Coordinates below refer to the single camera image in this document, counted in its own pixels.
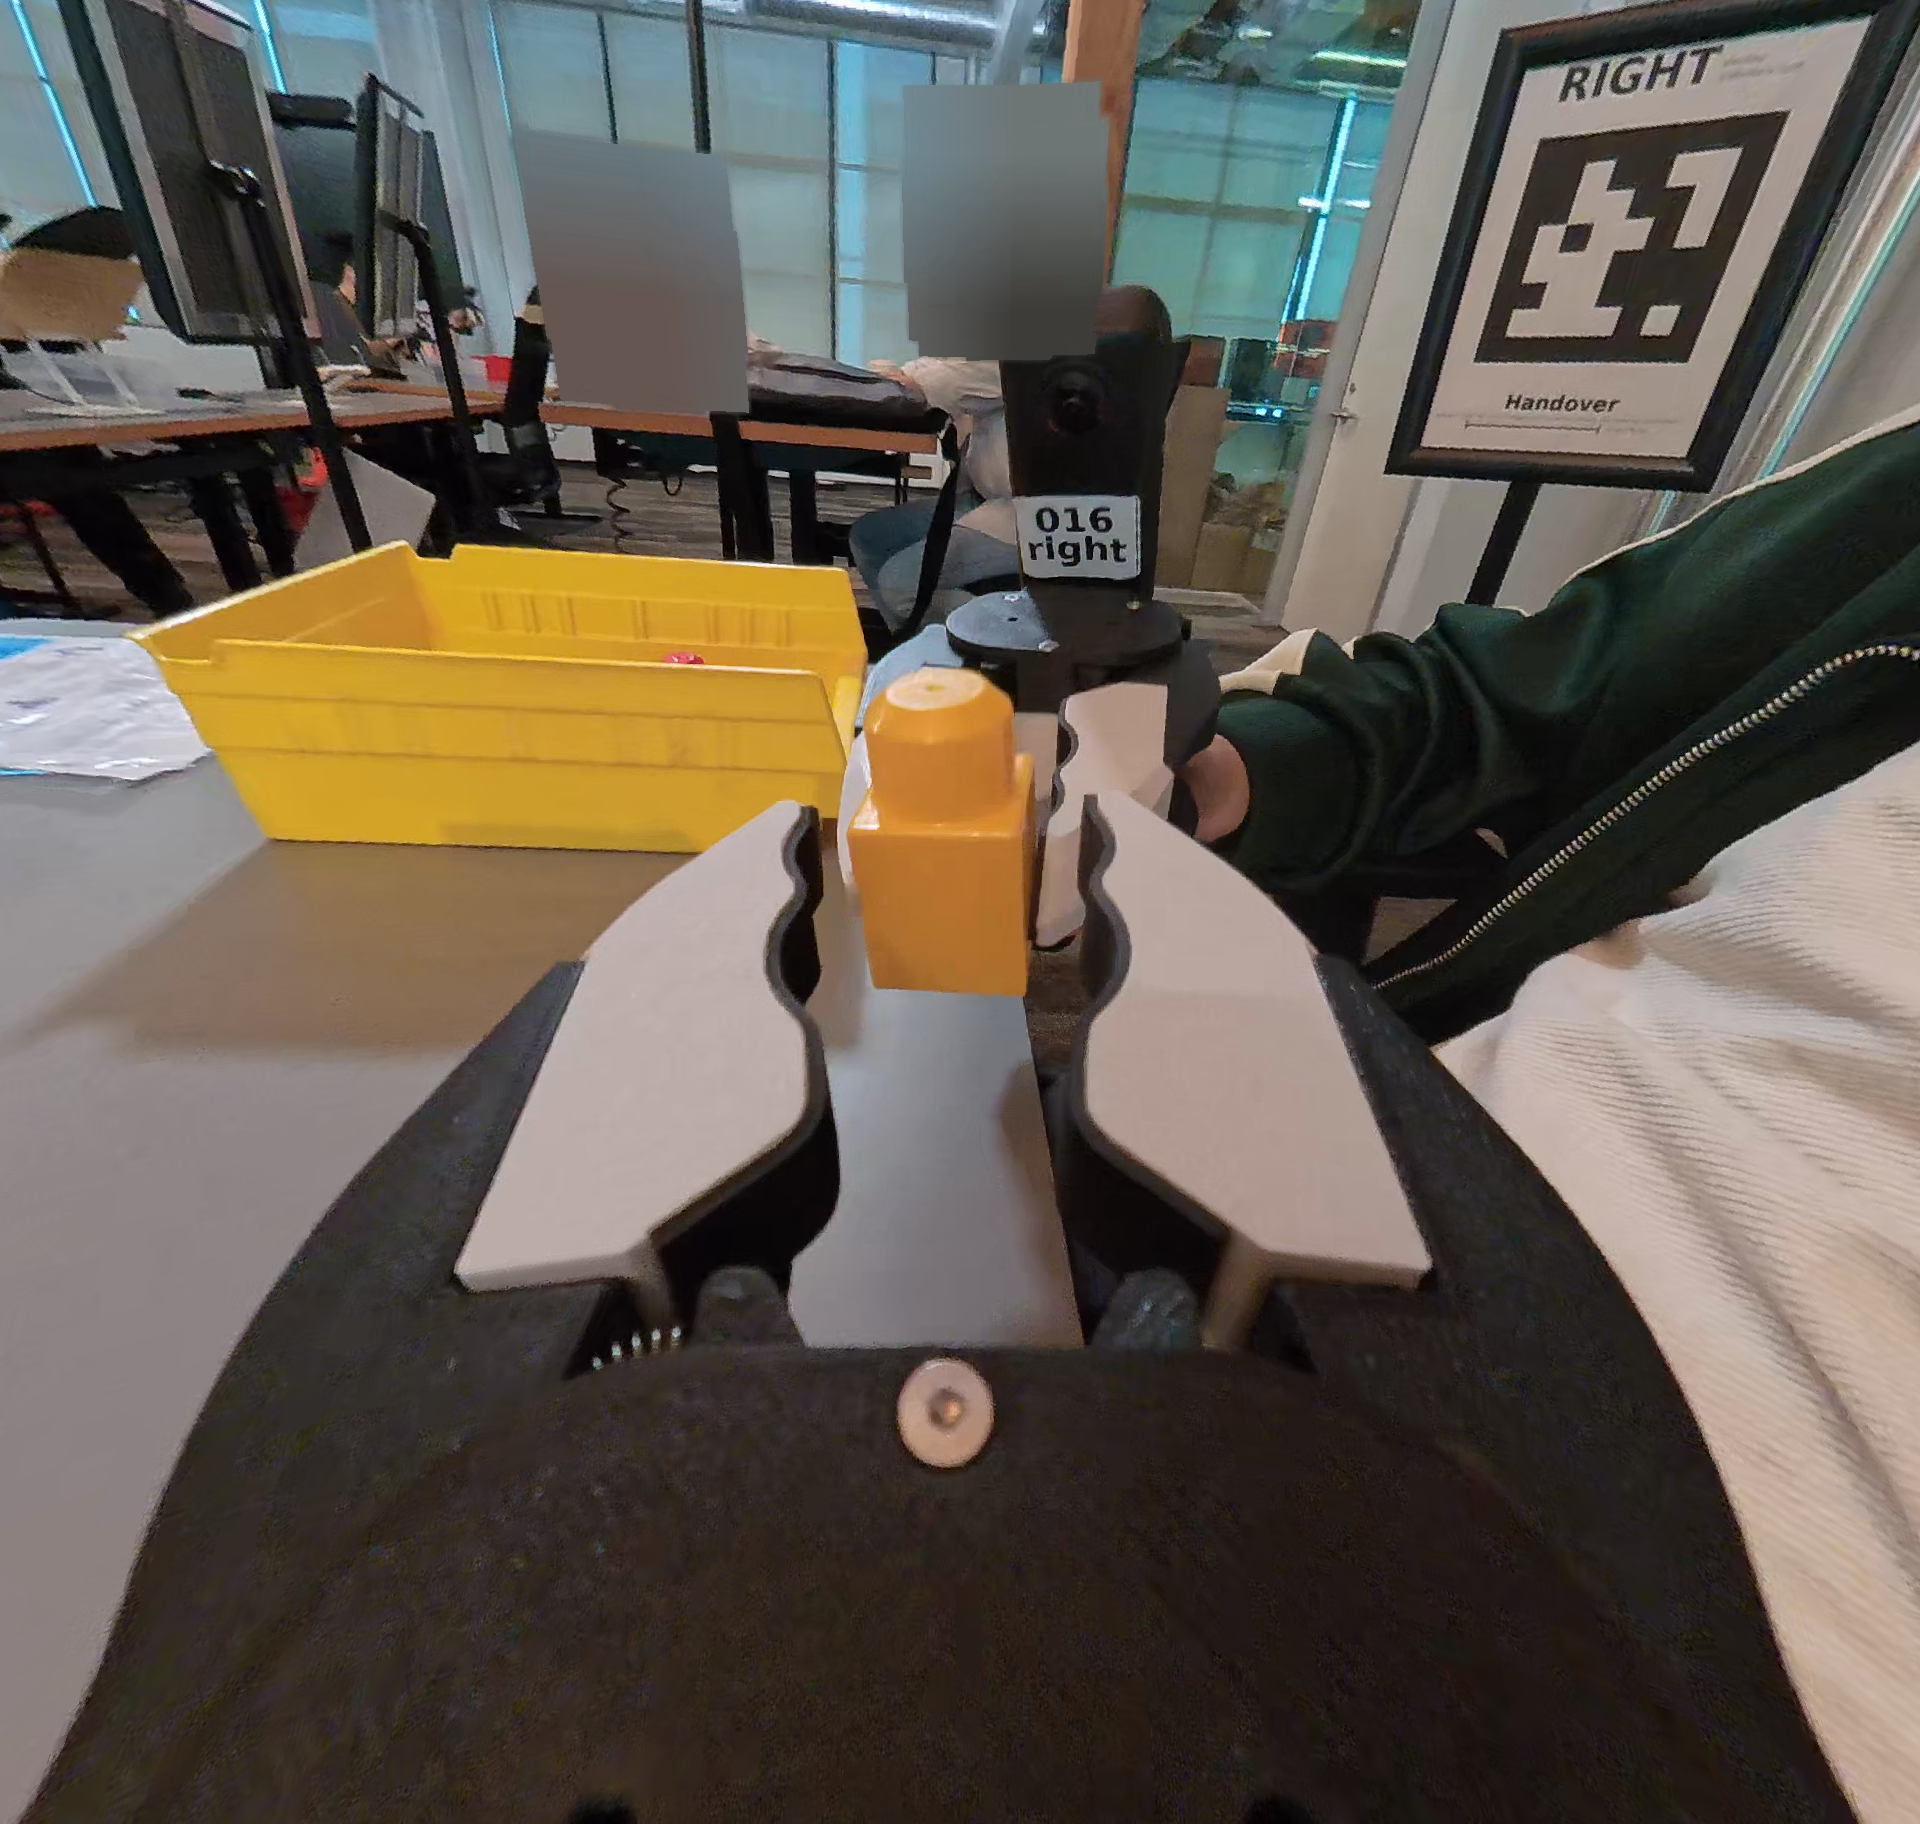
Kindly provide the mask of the orange peg block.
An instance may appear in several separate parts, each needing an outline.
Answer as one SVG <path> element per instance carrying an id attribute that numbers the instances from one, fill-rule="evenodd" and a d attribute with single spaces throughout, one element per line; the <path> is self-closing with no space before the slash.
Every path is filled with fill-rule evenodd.
<path id="1" fill-rule="evenodd" d="M 844 840 L 871 983 L 1023 997 L 1038 804 L 1010 698 L 971 669 L 905 673 L 862 747 Z"/>

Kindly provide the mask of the black office chair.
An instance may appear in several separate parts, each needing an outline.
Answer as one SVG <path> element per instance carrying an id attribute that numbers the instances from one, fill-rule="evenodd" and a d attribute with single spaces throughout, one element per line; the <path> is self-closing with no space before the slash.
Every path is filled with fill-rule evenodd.
<path id="1" fill-rule="evenodd" d="M 536 285 L 515 318 L 510 370 L 501 398 L 501 437 L 513 465 L 513 494 L 505 494 L 503 499 L 558 518 L 561 517 L 561 471 L 539 418 L 548 367 L 550 346 Z"/>

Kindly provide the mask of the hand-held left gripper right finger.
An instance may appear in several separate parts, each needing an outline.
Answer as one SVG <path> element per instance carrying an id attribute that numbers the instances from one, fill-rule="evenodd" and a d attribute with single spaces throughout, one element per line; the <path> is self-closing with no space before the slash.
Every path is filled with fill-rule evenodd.
<path id="1" fill-rule="evenodd" d="M 1246 1342 L 1279 1282 L 1416 1290 L 1431 1270 L 1376 1108 L 1291 919 L 1103 789 L 1083 806 L 1072 1066 L 1091 1156 L 1216 1242 L 1197 1334 Z"/>

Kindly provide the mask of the brown cardboard box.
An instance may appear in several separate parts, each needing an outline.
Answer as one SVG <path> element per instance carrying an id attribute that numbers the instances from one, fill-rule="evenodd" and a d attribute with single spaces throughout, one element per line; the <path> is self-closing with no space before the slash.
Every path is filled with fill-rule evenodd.
<path id="1" fill-rule="evenodd" d="M 1259 599 L 1287 490 L 1269 426 L 1228 420 L 1230 394 L 1183 382 L 1165 423 L 1156 585 Z"/>

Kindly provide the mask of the black monitor on stand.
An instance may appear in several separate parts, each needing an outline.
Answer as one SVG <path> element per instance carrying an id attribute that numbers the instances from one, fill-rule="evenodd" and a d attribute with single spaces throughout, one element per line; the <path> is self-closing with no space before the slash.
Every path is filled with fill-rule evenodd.
<path id="1" fill-rule="evenodd" d="M 451 510 L 458 524 L 475 532 L 493 505 L 424 212 L 426 144 L 419 110 L 369 74 L 355 99 L 354 283 L 360 331 L 369 343 L 402 338 L 418 325 L 419 301 L 426 302 L 460 483 Z"/>
<path id="2" fill-rule="evenodd" d="M 274 350 L 299 394 L 344 538 L 373 546 L 320 374 L 252 26 L 213 0 L 55 0 L 135 256 L 187 343 Z"/>

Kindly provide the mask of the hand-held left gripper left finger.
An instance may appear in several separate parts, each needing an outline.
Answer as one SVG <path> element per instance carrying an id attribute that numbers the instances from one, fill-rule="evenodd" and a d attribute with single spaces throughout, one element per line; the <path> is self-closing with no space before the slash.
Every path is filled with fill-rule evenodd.
<path id="1" fill-rule="evenodd" d="M 773 1275 L 825 1226 L 820 836 L 810 804 L 778 801 L 584 951 L 451 1266 L 465 1290 L 695 1293 L 719 1237 Z"/>

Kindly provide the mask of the person's right forearm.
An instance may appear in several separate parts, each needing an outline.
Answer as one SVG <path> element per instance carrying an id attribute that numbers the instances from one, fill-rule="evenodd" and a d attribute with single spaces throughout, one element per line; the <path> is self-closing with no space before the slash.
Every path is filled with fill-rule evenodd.
<path id="1" fill-rule="evenodd" d="M 1564 949 L 1660 908 L 1736 840 L 1916 747 L 1906 410 L 1576 573 L 1418 637 L 1297 633 L 1222 683 L 1243 867 L 1310 900 L 1495 840 L 1372 971 L 1430 1043 Z"/>

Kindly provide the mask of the yellow plastic bin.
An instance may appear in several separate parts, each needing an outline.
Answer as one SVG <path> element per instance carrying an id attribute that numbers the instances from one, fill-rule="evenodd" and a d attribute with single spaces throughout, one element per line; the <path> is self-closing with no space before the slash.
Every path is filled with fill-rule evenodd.
<path id="1" fill-rule="evenodd" d="M 306 843 L 701 853 L 778 801 L 830 818 L 868 672 L 840 569 L 400 540 L 131 638 Z"/>

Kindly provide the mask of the white printed sheet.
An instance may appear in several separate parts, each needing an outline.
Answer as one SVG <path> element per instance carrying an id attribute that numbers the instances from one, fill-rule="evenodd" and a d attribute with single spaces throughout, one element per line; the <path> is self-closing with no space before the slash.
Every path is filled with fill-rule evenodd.
<path id="1" fill-rule="evenodd" d="M 1 638 L 1 776 L 146 782 L 210 755 L 144 648 Z"/>

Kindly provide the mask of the black bag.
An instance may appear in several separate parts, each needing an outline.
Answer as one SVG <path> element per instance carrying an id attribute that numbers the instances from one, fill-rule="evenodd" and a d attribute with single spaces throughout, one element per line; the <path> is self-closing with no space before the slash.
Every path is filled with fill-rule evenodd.
<path id="1" fill-rule="evenodd" d="M 748 359 L 750 412 L 757 418 L 903 423 L 928 410 L 907 377 L 840 365 L 830 359 L 754 346 Z"/>

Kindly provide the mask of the person's right hand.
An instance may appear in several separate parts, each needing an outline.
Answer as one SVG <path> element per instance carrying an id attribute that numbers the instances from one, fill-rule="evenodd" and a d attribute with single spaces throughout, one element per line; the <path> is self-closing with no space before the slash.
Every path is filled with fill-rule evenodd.
<path id="1" fill-rule="evenodd" d="M 1226 733 L 1214 733 L 1179 768 L 1190 801 L 1190 834 L 1209 852 L 1241 868 L 1243 827 L 1251 813 L 1244 759 Z"/>

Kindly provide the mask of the framed marker sign on stand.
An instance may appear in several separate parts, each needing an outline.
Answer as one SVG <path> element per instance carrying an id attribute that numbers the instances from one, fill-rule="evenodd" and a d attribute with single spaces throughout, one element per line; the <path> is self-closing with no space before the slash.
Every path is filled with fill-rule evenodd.
<path id="1" fill-rule="evenodd" d="M 1917 0 L 1668 0 L 1505 30 L 1386 471 L 1542 487 L 1724 465 L 1916 37 Z"/>

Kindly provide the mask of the wooden office desk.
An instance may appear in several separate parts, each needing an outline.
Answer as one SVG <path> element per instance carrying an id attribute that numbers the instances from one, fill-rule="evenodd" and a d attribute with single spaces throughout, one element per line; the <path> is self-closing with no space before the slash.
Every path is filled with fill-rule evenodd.
<path id="1" fill-rule="evenodd" d="M 719 553 L 726 561 L 775 559 L 773 475 L 787 480 L 789 559 L 806 565 L 849 563 L 850 528 L 820 518 L 820 478 L 837 473 L 890 483 L 897 499 L 905 499 L 913 463 L 950 465 L 955 457 L 950 420 L 936 412 L 890 426 L 813 413 L 799 418 L 636 413 L 546 398 L 539 404 L 539 418 L 553 426 L 590 430 L 596 468 L 606 480 L 624 483 L 639 473 L 641 463 L 711 468 Z"/>
<path id="2" fill-rule="evenodd" d="M 326 398 L 337 440 L 379 429 L 442 430 L 451 440 L 471 437 L 471 418 L 456 413 L 443 394 L 411 387 L 388 388 L 390 380 L 360 380 L 355 388 Z M 219 485 L 231 504 L 234 485 L 291 468 L 299 452 L 322 450 L 297 394 L 254 394 L 260 400 L 193 400 L 161 412 L 109 408 L 104 404 L 57 404 L 28 390 L 4 392 L 1 418 L 1 494 L 4 510 L 22 513 L 19 524 L 42 565 L 51 559 L 41 548 L 34 528 L 37 508 L 53 508 L 53 494 L 132 494 L 155 489 L 189 489 Z M 100 454 L 99 469 L 82 469 L 75 458 Z M 505 524 L 487 487 L 462 494 L 450 508 L 451 540 L 523 542 L 528 537 Z M 231 510 L 210 529 L 214 559 L 234 593 L 256 588 L 263 578 L 291 577 L 297 569 L 297 540 L 276 494 L 254 499 L 268 517 L 260 544 L 238 540 L 243 524 Z"/>

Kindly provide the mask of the grey desk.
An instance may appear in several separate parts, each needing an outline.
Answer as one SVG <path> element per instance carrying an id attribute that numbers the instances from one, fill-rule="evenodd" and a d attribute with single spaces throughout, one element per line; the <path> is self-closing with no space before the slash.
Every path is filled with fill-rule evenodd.
<path id="1" fill-rule="evenodd" d="M 80 1706 L 157 1495 L 360 1167 L 674 858 L 262 838 L 213 759 L 6 778 L 4 1819 Z M 1019 1004 L 875 992 L 828 868 L 810 1001 L 840 1203 L 810 1342 L 1078 1337 Z"/>

